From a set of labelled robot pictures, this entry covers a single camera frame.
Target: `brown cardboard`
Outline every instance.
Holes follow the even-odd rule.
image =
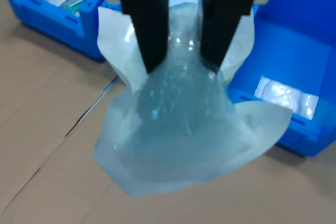
[[[277,147],[236,173],[131,199],[93,162],[118,82],[0,215],[1,224],[317,224],[336,218],[336,145],[313,159]]]
[[[0,213],[115,75],[23,26],[0,0]]]

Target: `blue plastic bin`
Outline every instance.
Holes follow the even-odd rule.
[[[9,0],[14,13],[32,28],[54,37],[96,61],[104,61],[97,47],[98,11],[104,0],[85,0],[80,17],[44,0]]]
[[[255,45],[229,86],[233,102],[253,96],[262,75],[319,96],[312,121],[294,115],[280,144],[315,156],[336,139],[336,3],[270,0],[255,16]]]

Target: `plastic wrap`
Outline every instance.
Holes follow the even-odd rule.
[[[195,4],[171,8],[166,59],[108,108],[94,159],[130,196],[229,174],[274,145],[290,122],[280,106],[230,102],[222,72],[201,61],[197,12]]]

